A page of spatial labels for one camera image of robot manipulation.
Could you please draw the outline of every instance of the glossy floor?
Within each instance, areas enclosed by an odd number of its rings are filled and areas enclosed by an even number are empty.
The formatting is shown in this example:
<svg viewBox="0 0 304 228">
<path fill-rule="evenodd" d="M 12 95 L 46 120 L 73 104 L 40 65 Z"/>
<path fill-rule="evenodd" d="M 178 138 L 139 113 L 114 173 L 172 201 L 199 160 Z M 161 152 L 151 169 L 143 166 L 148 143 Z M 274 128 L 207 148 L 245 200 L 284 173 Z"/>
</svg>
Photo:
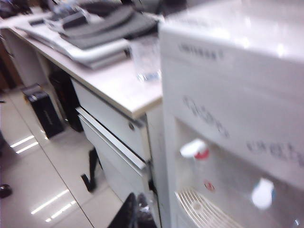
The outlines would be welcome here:
<svg viewBox="0 0 304 228">
<path fill-rule="evenodd" d="M 13 188 L 0 201 L 1 228 L 106 228 L 122 203 L 99 165 L 96 191 L 86 190 L 80 176 L 93 146 L 85 135 L 66 127 L 48 139 L 19 90 L 1 98 L 1 182 Z"/>
</svg>

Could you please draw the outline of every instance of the desk surface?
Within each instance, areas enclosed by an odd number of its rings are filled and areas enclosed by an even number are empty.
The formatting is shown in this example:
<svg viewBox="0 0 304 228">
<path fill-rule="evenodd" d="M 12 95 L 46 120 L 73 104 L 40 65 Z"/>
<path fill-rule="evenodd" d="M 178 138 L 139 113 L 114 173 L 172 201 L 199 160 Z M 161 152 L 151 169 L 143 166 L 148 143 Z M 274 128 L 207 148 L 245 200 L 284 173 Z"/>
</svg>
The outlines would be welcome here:
<svg viewBox="0 0 304 228">
<path fill-rule="evenodd" d="M 29 38 L 23 31 L 12 27 L 10 30 L 68 72 L 75 80 L 132 119 L 144 115 L 149 109 L 162 102 L 161 81 L 140 82 L 136 78 L 131 59 L 91 70 L 39 41 Z"/>
</svg>

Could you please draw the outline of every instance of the glass cup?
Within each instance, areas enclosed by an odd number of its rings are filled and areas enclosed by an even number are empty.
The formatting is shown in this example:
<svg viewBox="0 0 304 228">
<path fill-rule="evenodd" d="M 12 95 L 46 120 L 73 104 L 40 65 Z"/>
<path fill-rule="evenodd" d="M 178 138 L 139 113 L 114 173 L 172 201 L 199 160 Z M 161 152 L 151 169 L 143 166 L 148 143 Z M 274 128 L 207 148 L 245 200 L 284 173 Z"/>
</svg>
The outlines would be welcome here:
<svg viewBox="0 0 304 228">
<path fill-rule="evenodd" d="M 137 78 L 140 81 L 160 79 L 159 39 L 156 36 L 146 36 L 132 41 L 130 46 Z"/>
</svg>

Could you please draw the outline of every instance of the water dispenser tap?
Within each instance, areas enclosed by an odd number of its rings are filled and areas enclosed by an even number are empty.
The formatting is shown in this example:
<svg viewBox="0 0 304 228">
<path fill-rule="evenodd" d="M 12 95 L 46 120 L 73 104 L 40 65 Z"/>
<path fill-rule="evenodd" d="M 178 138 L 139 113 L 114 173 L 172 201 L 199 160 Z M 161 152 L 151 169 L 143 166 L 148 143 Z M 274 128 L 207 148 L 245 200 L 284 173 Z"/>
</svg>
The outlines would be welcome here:
<svg viewBox="0 0 304 228">
<path fill-rule="evenodd" d="M 251 199 L 259 209 L 267 209 L 271 206 L 274 195 L 274 184 L 268 179 L 261 178 L 252 191 Z"/>
<path fill-rule="evenodd" d="M 300 220 L 295 219 L 292 228 L 298 228 L 300 226 Z"/>
<path fill-rule="evenodd" d="M 184 158 L 204 160 L 209 156 L 209 149 L 204 141 L 201 139 L 195 139 L 183 145 L 180 149 L 180 153 Z"/>
</svg>

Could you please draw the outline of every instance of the computer tower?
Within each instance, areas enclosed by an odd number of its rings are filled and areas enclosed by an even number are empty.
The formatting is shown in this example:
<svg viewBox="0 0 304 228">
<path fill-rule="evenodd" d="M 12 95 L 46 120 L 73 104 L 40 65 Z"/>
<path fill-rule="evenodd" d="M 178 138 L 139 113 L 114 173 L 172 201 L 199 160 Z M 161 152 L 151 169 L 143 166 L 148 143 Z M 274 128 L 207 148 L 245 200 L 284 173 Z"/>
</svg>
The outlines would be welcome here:
<svg viewBox="0 0 304 228">
<path fill-rule="evenodd" d="M 49 80 L 53 85 L 70 126 L 78 132 L 83 131 L 76 108 L 80 106 L 70 75 L 63 70 L 52 73 Z"/>
<path fill-rule="evenodd" d="M 47 138 L 63 131 L 49 95 L 38 84 L 25 87 L 22 92 L 31 104 Z"/>
</svg>

